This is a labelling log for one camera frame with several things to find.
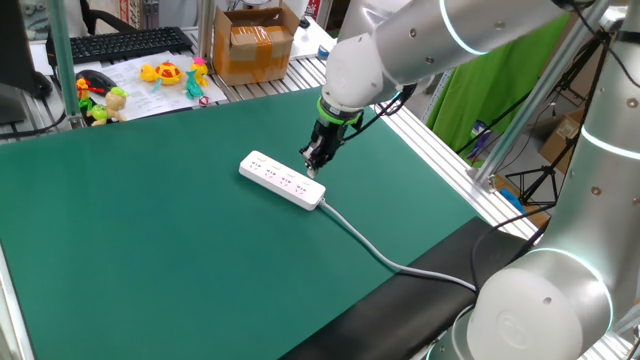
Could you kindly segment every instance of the white power strip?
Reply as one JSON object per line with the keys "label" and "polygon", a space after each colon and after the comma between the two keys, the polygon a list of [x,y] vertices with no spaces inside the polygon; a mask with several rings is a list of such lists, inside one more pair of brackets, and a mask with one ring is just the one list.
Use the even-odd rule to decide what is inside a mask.
{"label": "white power strip", "polygon": [[324,186],[258,151],[242,160],[240,174],[309,211],[318,206],[326,191]]}

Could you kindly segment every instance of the green backdrop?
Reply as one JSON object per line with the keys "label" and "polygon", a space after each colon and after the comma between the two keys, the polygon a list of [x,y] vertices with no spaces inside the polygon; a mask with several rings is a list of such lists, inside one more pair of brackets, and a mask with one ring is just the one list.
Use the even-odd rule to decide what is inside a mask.
{"label": "green backdrop", "polygon": [[[497,118],[538,81],[569,18],[565,15],[487,55],[457,67],[427,120],[449,147],[457,151],[473,136],[477,120]],[[511,112],[494,131],[503,133],[517,114]],[[463,156],[473,149],[469,146]]]}

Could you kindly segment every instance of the green mat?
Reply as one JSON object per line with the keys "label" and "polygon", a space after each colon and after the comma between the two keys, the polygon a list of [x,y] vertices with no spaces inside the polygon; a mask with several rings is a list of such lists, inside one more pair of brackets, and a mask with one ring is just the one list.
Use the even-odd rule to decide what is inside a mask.
{"label": "green mat", "polygon": [[[322,211],[238,174],[252,150],[304,172],[318,95],[0,147],[0,237],[38,359],[275,359],[389,278]],[[383,122],[317,180],[400,263],[476,215]]]}

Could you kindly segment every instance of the yellow toy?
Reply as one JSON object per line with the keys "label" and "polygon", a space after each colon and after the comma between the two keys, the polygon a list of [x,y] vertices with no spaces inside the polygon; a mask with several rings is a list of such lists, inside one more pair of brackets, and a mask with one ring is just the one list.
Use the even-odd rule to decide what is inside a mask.
{"label": "yellow toy", "polygon": [[93,116],[95,119],[91,126],[104,125],[109,119],[116,119],[119,122],[126,121],[126,119],[120,115],[119,111],[124,109],[127,103],[127,96],[129,96],[129,94],[121,88],[112,88],[104,98],[107,106],[95,105],[87,111],[87,116]]}
{"label": "yellow toy", "polygon": [[198,85],[200,86],[207,86],[207,80],[204,79],[204,76],[209,73],[209,69],[207,68],[207,63],[204,61],[204,59],[193,58],[191,70],[196,71],[196,83],[198,83]]}
{"label": "yellow toy", "polygon": [[157,81],[156,86],[153,87],[151,92],[158,90],[160,85],[173,85],[180,82],[180,79],[184,74],[178,69],[177,66],[170,62],[163,62],[158,67],[153,69],[151,65],[143,65],[140,69],[140,78],[144,81],[154,82]]}
{"label": "yellow toy", "polygon": [[78,99],[80,100],[78,104],[80,105],[80,109],[86,107],[87,111],[91,110],[91,106],[93,106],[91,99],[89,99],[89,91],[98,94],[104,93],[104,90],[92,88],[89,85],[91,85],[91,83],[85,78],[80,78],[76,81],[76,90],[78,90]]}

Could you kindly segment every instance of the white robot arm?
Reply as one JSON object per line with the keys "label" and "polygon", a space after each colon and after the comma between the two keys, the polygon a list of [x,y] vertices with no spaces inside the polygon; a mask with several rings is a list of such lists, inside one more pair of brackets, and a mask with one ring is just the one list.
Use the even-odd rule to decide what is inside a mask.
{"label": "white robot arm", "polygon": [[[333,158],[364,107],[527,34],[577,3],[414,0],[371,34],[340,42],[327,62],[311,142],[301,150],[310,175]],[[615,50],[631,78],[640,79],[640,0],[631,0],[621,34]],[[442,340],[451,350],[429,360],[575,360],[633,306],[640,269],[640,87],[609,61],[598,88],[545,237],[486,282],[473,312]]]}

